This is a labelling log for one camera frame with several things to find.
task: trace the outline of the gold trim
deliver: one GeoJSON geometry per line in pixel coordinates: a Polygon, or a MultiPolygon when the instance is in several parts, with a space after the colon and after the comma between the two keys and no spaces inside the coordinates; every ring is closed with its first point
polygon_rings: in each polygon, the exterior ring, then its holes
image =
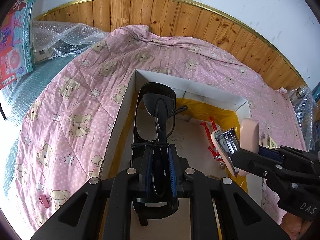
{"type": "MultiPolygon", "coordinates": [[[[56,8],[53,8],[53,9],[47,11],[44,14],[39,15],[38,17],[36,17],[36,20],[40,20],[41,18],[47,16],[48,14],[51,14],[51,13],[53,13],[55,11],[58,11],[58,10],[63,9],[63,8],[66,8],[68,6],[75,5],[75,4],[78,4],[78,3],[88,2],[88,1],[93,1],[93,0],[74,0],[74,1],[62,4],[62,5],[60,5],[60,6],[56,7],[56,8]]],[[[242,28],[246,29],[247,31],[251,32],[253,35],[255,35],[260,40],[262,40],[264,43],[266,43],[271,49],[276,51],[282,57],[282,59],[289,65],[289,67],[294,71],[294,73],[304,82],[304,84],[307,85],[306,82],[304,81],[304,79],[302,78],[302,76],[299,74],[299,72],[291,64],[291,62],[270,41],[268,41],[265,37],[263,37],[260,33],[258,33],[254,29],[252,29],[247,24],[239,21],[238,19],[232,17],[231,15],[228,15],[225,12],[222,12],[222,11],[216,9],[216,8],[213,8],[211,6],[208,6],[208,5],[205,5],[203,3],[199,3],[199,2],[193,1],[193,0],[170,0],[170,1],[179,2],[179,3],[186,3],[186,4],[189,4],[189,5],[200,7],[202,9],[205,9],[207,11],[210,11],[210,12],[213,12],[215,14],[218,14],[218,15],[220,15],[220,16],[222,16],[222,17],[224,17],[224,18],[226,18],[226,19],[228,19],[228,20],[230,20],[230,21],[232,21],[232,22],[234,22],[236,24],[238,24],[240,27],[242,27],[242,28]]]]}

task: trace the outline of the screw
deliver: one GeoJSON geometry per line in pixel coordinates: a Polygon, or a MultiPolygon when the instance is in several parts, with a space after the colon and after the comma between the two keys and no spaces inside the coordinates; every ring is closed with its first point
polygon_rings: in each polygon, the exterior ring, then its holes
{"type": "Polygon", "coordinates": [[[129,169],[127,169],[127,173],[128,174],[135,174],[137,171],[136,171],[136,169],[135,168],[129,168],[129,169]]]}
{"type": "Polygon", "coordinates": [[[97,184],[98,182],[99,182],[98,177],[92,177],[91,179],[89,179],[90,184],[97,184]]]}
{"type": "Polygon", "coordinates": [[[230,179],[230,178],[223,178],[223,179],[222,179],[222,182],[223,182],[224,184],[229,185],[229,184],[232,183],[232,179],[230,179]]]}
{"type": "Polygon", "coordinates": [[[187,168],[185,170],[186,174],[194,174],[195,173],[195,170],[193,168],[187,168]]]}

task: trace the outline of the wooden wall paneling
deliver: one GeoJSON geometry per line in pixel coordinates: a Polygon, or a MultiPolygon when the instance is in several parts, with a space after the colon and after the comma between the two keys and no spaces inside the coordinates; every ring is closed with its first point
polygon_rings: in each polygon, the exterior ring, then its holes
{"type": "Polygon", "coordinates": [[[192,37],[201,9],[196,6],[179,3],[174,17],[171,36],[192,37]]]}
{"type": "Polygon", "coordinates": [[[150,24],[153,0],[131,0],[130,25],[150,24]]]}
{"type": "Polygon", "coordinates": [[[67,17],[66,17],[66,9],[60,9],[58,11],[54,12],[54,18],[57,22],[66,22],[67,17]]]}
{"type": "Polygon", "coordinates": [[[93,0],[93,24],[100,30],[110,32],[110,0],[93,0]]]}
{"type": "Polygon", "coordinates": [[[276,60],[278,54],[266,46],[260,39],[255,39],[253,45],[241,62],[252,68],[255,72],[260,73],[260,70],[266,70],[273,61],[276,60]]]}
{"type": "Polygon", "coordinates": [[[221,49],[229,51],[240,29],[241,27],[238,24],[228,19],[222,19],[211,43],[221,49]]]}
{"type": "Polygon", "coordinates": [[[150,31],[161,37],[169,37],[177,6],[177,2],[169,0],[153,0],[150,31]]]}
{"type": "Polygon", "coordinates": [[[315,121],[318,121],[319,119],[320,119],[320,111],[318,111],[318,112],[316,113],[315,121]]]}
{"type": "Polygon", "coordinates": [[[296,78],[296,73],[286,63],[284,67],[277,73],[274,86],[277,88],[284,87],[290,89],[290,84],[296,78]]]}
{"type": "Polygon", "coordinates": [[[94,27],[92,1],[78,3],[79,22],[94,27]]]}
{"type": "Polygon", "coordinates": [[[229,53],[236,57],[240,62],[243,62],[256,39],[256,36],[252,33],[241,28],[229,49],[229,53]]]}
{"type": "Polygon", "coordinates": [[[276,80],[278,78],[278,73],[280,73],[282,68],[285,67],[285,64],[285,61],[280,56],[277,56],[276,60],[271,64],[271,66],[263,74],[261,74],[265,83],[267,83],[272,89],[279,88],[276,84],[276,80]]]}
{"type": "Polygon", "coordinates": [[[189,36],[210,42],[259,73],[273,89],[293,89],[303,80],[283,56],[255,34],[215,13],[170,0],[93,0],[59,9],[41,18],[84,23],[104,31],[129,24],[150,26],[162,36],[189,36]]]}
{"type": "Polygon", "coordinates": [[[111,31],[116,28],[129,25],[131,0],[111,0],[110,8],[110,28],[111,31]]]}
{"type": "Polygon", "coordinates": [[[47,21],[53,21],[53,22],[56,21],[56,18],[55,18],[55,16],[54,16],[54,13],[50,13],[50,14],[48,14],[46,17],[47,17],[47,21]]]}
{"type": "Polygon", "coordinates": [[[212,42],[221,20],[222,16],[202,9],[192,36],[207,42],[212,42]]]}
{"type": "Polygon", "coordinates": [[[71,23],[79,23],[78,5],[71,5],[66,8],[66,21],[71,23]]]}

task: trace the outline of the pink stapler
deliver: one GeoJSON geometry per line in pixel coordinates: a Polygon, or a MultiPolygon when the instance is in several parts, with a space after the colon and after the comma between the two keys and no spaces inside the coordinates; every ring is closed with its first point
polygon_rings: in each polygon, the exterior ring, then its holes
{"type": "Polygon", "coordinates": [[[237,150],[244,149],[254,153],[259,151],[259,124],[257,121],[244,118],[240,127],[240,140],[238,139],[234,128],[231,128],[225,132],[215,130],[211,134],[211,139],[216,149],[220,153],[225,165],[230,171],[231,175],[236,177],[246,176],[247,171],[236,171],[231,157],[237,150]]]}

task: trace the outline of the teddy bear print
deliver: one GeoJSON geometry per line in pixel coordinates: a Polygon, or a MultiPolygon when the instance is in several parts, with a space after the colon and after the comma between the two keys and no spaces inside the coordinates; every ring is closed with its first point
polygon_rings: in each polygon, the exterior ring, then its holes
{"type": "Polygon", "coordinates": [[[127,89],[127,86],[125,86],[125,85],[119,85],[119,86],[117,87],[117,90],[119,90],[118,93],[117,93],[116,95],[112,96],[111,99],[114,100],[115,102],[117,102],[118,104],[121,104],[126,89],[127,89]]]}
{"type": "Polygon", "coordinates": [[[131,35],[126,35],[124,38],[124,42],[128,45],[132,45],[136,43],[136,40],[131,35]]]}
{"type": "Polygon", "coordinates": [[[90,132],[90,129],[87,127],[87,122],[90,122],[91,120],[91,114],[71,114],[69,116],[69,121],[72,122],[72,126],[69,131],[69,135],[71,137],[80,137],[83,135],[87,135],[90,132]]]}
{"type": "Polygon", "coordinates": [[[100,70],[98,71],[98,75],[108,77],[108,76],[111,76],[115,72],[117,62],[116,61],[103,62],[99,66],[100,66],[100,70]]]}
{"type": "Polygon", "coordinates": [[[18,171],[18,176],[17,176],[17,180],[20,182],[20,184],[22,185],[26,185],[27,184],[27,168],[22,165],[22,164],[18,164],[16,163],[16,170],[18,171]]]}
{"type": "Polygon", "coordinates": [[[186,59],[186,61],[184,62],[184,65],[187,69],[196,71],[196,66],[199,66],[200,63],[192,59],[186,59]]]}
{"type": "Polygon", "coordinates": [[[41,213],[37,213],[36,215],[36,223],[39,227],[42,227],[42,225],[47,221],[47,219],[42,215],[41,213]]]}
{"type": "Polygon", "coordinates": [[[220,89],[220,87],[218,85],[213,85],[213,84],[207,84],[207,85],[210,86],[210,87],[214,87],[214,88],[220,89]]]}
{"type": "Polygon", "coordinates": [[[269,123],[266,123],[265,130],[267,131],[268,134],[272,134],[272,127],[269,123]]]}
{"type": "Polygon", "coordinates": [[[243,66],[237,66],[237,70],[240,71],[240,75],[246,77],[248,75],[247,69],[243,66]]]}
{"type": "Polygon", "coordinates": [[[162,44],[161,40],[158,39],[151,39],[150,42],[156,43],[156,44],[162,44]]]}
{"type": "Polygon", "coordinates": [[[42,141],[42,149],[40,152],[36,152],[36,157],[39,162],[45,167],[48,167],[49,156],[53,154],[53,148],[46,143],[45,140],[42,141]]]}
{"type": "Polygon", "coordinates": [[[199,53],[202,49],[199,48],[199,47],[196,47],[196,46],[190,46],[188,48],[188,50],[192,51],[192,52],[195,52],[195,53],[199,53]]]}
{"type": "Polygon", "coordinates": [[[62,205],[71,198],[71,194],[67,190],[52,190],[51,196],[55,205],[55,210],[57,211],[62,205]]]}
{"type": "Polygon", "coordinates": [[[249,107],[250,107],[250,109],[255,109],[255,108],[256,108],[256,106],[254,105],[254,103],[253,103],[252,99],[251,99],[251,98],[247,98],[247,100],[248,100],[248,103],[249,103],[249,107]]]}
{"type": "Polygon", "coordinates": [[[273,96],[273,97],[272,97],[272,101],[273,101],[274,104],[276,104],[276,105],[278,104],[278,101],[277,101],[276,96],[273,96]]]}
{"type": "Polygon", "coordinates": [[[34,121],[34,120],[39,119],[38,110],[41,107],[41,105],[42,105],[41,100],[38,100],[30,106],[30,110],[28,112],[28,119],[29,120],[34,121]]]}
{"type": "Polygon", "coordinates": [[[95,52],[99,53],[103,48],[107,46],[107,43],[105,40],[102,40],[100,42],[97,42],[91,46],[91,49],[93,49],[95,52]]]}
{"type": "Polygon", "coordinates": [[[161,73],[161,74],[171,74],[172,73],[170,68],[153,68],[151,71],[161,73]]]}
{"type": "Polygon", "coordinates": [[[134,54],[133,57],[139,62],[146,62],[152,56],[146,51],[140,51],[138,54],[134,54]]]}
{"type": "Polygon", "coordinates": [[[276,112],[273,109],[270,110],[270,114],[271,114],[272,117],[276,117],[276,112]]]}
{"type": "Polygon", "coordinates": [[[236,82],[235,82],[232,78],[230,78],[230,77],[228,77],[228,76],[225,76],[224,79],[227,80],[229,83],[231,83],[231,84],[233,84],[233,85],[236,84],[236,82]]]}
{"type": "Polygon", "coordinates": [[[95,164],[95,167],[93,168],[92,171],[88,172],[89,178],[99,177],[100,169],[103,163],[102,157],[100,155],[95,155],[92,157],[91,162],[95,164]]]}
{"type": "Polygon", "coordinates": [[[69,99],[72,91],[74,89],[79,89],[80,83],[78,83],[75,79],[69,77],[65,77],[64,81],[65,84],[63,84],[62,87],[58,88],[58,92],[65,99],[69,99]]]}
{"type": "Polygon", "coordinates": [[[254,92],[254,94],[255,94],[256,96],[261,97],[261,91],[260,91],[260,90],[253,88],[252,91],[254,92]]]}

